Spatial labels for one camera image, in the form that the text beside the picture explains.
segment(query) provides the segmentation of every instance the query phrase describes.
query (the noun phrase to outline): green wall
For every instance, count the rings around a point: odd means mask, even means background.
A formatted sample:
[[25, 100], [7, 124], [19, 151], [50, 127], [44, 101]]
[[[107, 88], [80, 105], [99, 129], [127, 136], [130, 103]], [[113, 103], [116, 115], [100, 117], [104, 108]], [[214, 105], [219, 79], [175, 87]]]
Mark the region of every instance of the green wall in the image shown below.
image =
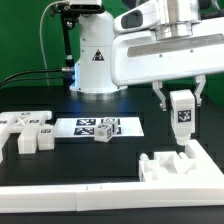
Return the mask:
[[[0, 80], [7, 76], [32, 69], [44, 68], [40, 42], [39, 22], [46, 6], [52, 0], [1, 0], [0, 13]], [[219, 0], [224, 8], [224, 0]], [[104, 0], [104, 5], [114, 17], [125, 12], [120, 0]], [[64, 46], [59, 15], [45, 18], [44, 46], [49, 68], [64, 66]], [[78, 27], [71, 32], [72, 50], [75, 60], [79, 57]], [[192, 79], [171, 83], [190, 83]], [[61, 85], [61, 81], [50, 81]], [[46, 81], [16, 83], [16, 85], [46, 85]], [[208, 76], [205, 92], [215, 102], [224, 106], [224, 75]]]

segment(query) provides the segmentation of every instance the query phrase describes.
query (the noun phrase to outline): white plastic part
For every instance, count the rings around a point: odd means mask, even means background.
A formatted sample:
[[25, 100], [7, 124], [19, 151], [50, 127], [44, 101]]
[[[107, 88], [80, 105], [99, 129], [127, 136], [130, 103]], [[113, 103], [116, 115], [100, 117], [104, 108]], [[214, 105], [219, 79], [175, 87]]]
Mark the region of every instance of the white plastic part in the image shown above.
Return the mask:
[[105, 117], [103, 123], [111, 124], [113, 129], [113, 135], [116, 135], [118, 132], [118, 119], [115, 117]]
[[54, 149], [54, 126], [45, 124], [38, 130], [38, 149], [53, 150]]
[[111, 46], [115, 38], [114, 18], [108, 12], [81, 16], [80, 59], [75, 65], [72, 91], [85, 94], [108, 94], [118, 91], [111, 81]]
[[111, 124], [100, 123], [94, 128], [94, 140], [100, 142], [109, 142], [113, 137], [113, 128]]
[[[134, 28], [124, 28], [122, 26], [122, 20], [125, 16], [139, 11], [142, 14], [142, 24], [139, 27]], [[160, 21], [160, 10], [157, 0], [150, 0], [120, 16], [114, 20], [114, 30], [118, 34], [136, 32], [138, 30], [143, 30], [152, 26], [155, 26]]]
[[37, 132], [40, 125], [52, 118], [51, 111], [4, 112], [0, 114], [0, 162], [2, 148], [11, 133], [21, 133], [18, 139], [19, 153], [35, 153]]
[[195, 98], [190, 90], [170, 92], [171, 125], [179, 145], [187, 145], [195, 132]]
[[118, 36], [112, 46], [113, 83], [126, 86], [223, 72], [223, 26], [224, 18], [203, 20], [192, 26], [192, 36], [166, 41], [157, 41], [149, 30]]
[[224, 205], [219, 168], [196, 140], [189, 141], [185, 154], [141, 156], [144, 182], [0, 187], [0, 213]]
[[216, 183], [223, 174], [196, 140], [190, 140], [185, 153], [155, 152], [154, 160], [139, 161], [141, 181], [183, 181], [190, 187], [195, 183]]
[[3, 160], [2, 148], [10, 136], [9, 128], [15, 121], [14, 114], [0, 114], [0, 163]]

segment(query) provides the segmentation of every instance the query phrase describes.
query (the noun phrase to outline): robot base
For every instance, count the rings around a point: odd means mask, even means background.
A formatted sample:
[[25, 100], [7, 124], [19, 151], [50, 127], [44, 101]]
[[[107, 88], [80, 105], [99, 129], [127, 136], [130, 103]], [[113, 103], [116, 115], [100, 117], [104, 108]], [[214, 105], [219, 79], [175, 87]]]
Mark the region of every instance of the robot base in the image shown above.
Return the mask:
[[118, 89], [115, 92], [108, 93], [85, 93], [81, 91], [71, 90], [71, 96], [85, 100], [112, 100], [124, 96], [127, 93], [127, 88]]

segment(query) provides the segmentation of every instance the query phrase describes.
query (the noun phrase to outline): black cable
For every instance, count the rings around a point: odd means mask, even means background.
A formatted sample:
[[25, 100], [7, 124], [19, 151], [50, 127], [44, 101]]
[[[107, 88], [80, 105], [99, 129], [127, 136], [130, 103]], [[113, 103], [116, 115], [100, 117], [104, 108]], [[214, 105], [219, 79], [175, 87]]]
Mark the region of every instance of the black cable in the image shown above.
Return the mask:
[[57, 73], [57, 72], [61, 72], [61, 69], [43, 69], [43, 70], [33, 70], [33, 71], [32, 70], [29, 70], [29, 71], [24, 71], [24, 72], [16, 73], [14, 75], [9, 76], [8, 78], [4, 79], [2, 81], [2, 83], [3, 82], [7, 82], [9, 80], [12, 80], [12, 79], [14, 79], [14, 78], [16, 78], [18, 76], [27, 75], [27, 74], [46, 73], [46, 72], [47, 73], [53, 73], [53, 72]]
[[21, 81], [35, 81], [35, 80], [48, 80], [48, 79], [63, 79], [63, 76], [57, 76], [57, 77], [38, 77], [38, 78], [22, 78], [22, 79], [13, 79], [13, 80], [8, 80], [0, 83], [0, 88], [3, 86], [12, 83], [12, 82], [21, 82]]

